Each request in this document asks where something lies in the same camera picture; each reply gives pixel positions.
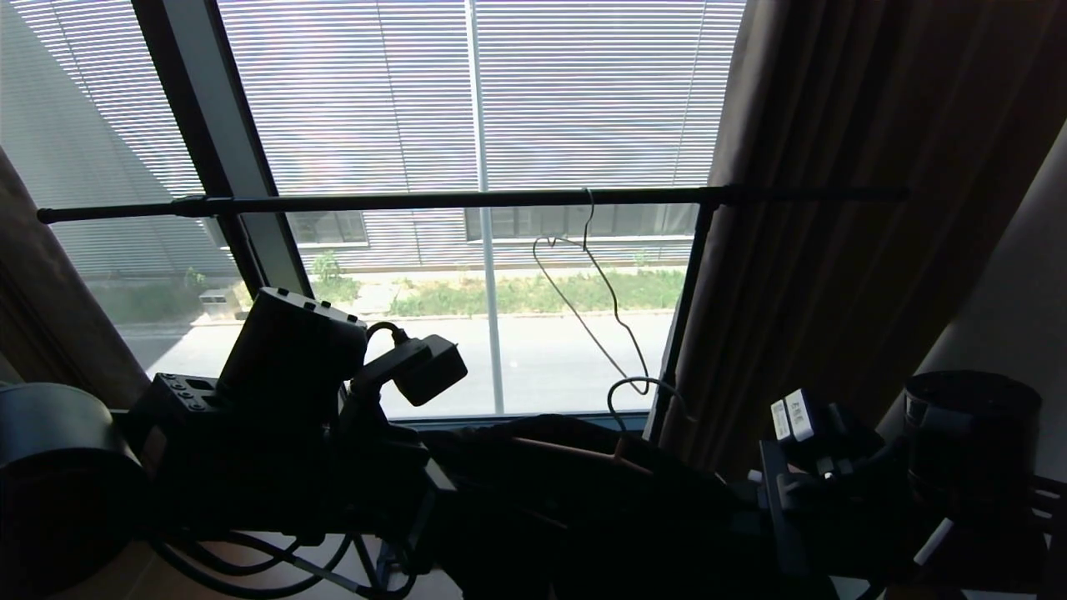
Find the curtain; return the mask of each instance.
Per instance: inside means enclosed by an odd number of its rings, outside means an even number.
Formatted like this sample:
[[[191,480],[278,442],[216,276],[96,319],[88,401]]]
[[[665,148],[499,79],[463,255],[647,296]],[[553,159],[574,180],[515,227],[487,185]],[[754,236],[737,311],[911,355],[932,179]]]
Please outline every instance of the curtain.
[[[1067,5],[751,0],[714,186],[905,186],[720,208],[660,443],[738,476],[803,386],[869,425],[975,282],[1067,116]]]
[[[0,353],[25,381],[65,383],[112,408],[132,406],[147,376],[51,230],[37,222],[2,149],[0,206]]]

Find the road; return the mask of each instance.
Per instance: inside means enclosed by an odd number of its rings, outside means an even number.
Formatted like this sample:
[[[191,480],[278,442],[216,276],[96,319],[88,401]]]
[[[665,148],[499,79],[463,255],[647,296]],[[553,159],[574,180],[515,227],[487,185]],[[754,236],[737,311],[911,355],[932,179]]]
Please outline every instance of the road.
[[[670,315],[626,315],[644,352],[649,373],[658,375],[670,328]],[[590,329],[625,369],[640,375],[640,363],[625,330],[610,316],[587,317]],[[469,372],[466,378],[424,407],[415,408],[388,385],[382,406],[392,419],[492,414],[493,381],[485,319],[400,322],[411,335],[436,333],[459,344]],[[584,412],[606,410],[607,389],[620,379],[573,316],[510,317],[499,320],[505,412]],[[218,377],[240,326],[195,327],[187,332],[126,332],[124,337],[149,374],[180,373]],[[388,349],[378,335],[368,357]],[[649,408],[652,395],[628,386],[615,395],[618,409]]]

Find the horizontal bar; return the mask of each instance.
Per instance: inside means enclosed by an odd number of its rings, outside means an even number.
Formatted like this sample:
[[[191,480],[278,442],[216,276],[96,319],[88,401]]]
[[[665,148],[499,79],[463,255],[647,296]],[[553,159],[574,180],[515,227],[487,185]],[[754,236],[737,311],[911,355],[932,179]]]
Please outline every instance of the horizontal bar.
[[[82,208],[42,208],[42,223],[123,217],[205,218],[248,212],[316,212],[327,210],[387,210],[411,208],[482,208],[494,206],[568,206],[589,204],[714,204],[735,206],[755,202],[898,202],[905,188],[703,188],[615,190],[526,190],[499,192],[394,193],[371,195],[309,195],[273,198],[186,196],[162,204],[124,204]]]

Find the utility box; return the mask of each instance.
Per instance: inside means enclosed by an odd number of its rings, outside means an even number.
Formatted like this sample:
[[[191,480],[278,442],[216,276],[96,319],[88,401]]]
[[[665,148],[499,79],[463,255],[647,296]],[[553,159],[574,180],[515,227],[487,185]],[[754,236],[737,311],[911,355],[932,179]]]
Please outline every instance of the utility box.
[[[233,289],[208,289],[201,294],[201,305],[212,319],[232,319],[241,310]]]

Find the barcode label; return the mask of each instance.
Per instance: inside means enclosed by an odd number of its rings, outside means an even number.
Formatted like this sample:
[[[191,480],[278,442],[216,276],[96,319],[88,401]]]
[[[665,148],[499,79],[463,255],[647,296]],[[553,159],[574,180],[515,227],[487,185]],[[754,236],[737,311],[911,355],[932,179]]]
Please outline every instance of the barcode label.
[[[790,417],[785,416],[785,400],[770,405],[770,416],[775,417],[775,437],[782,441],[790,437]]]
[[[789,409],[790,425],[793,427],[793,437],[798,442],[802,442],[815,435],[811,426],[811,419],[808,416],[808,405],[803,401],[803,393],[800,390],[793,392],[785,397],[785,406]]]

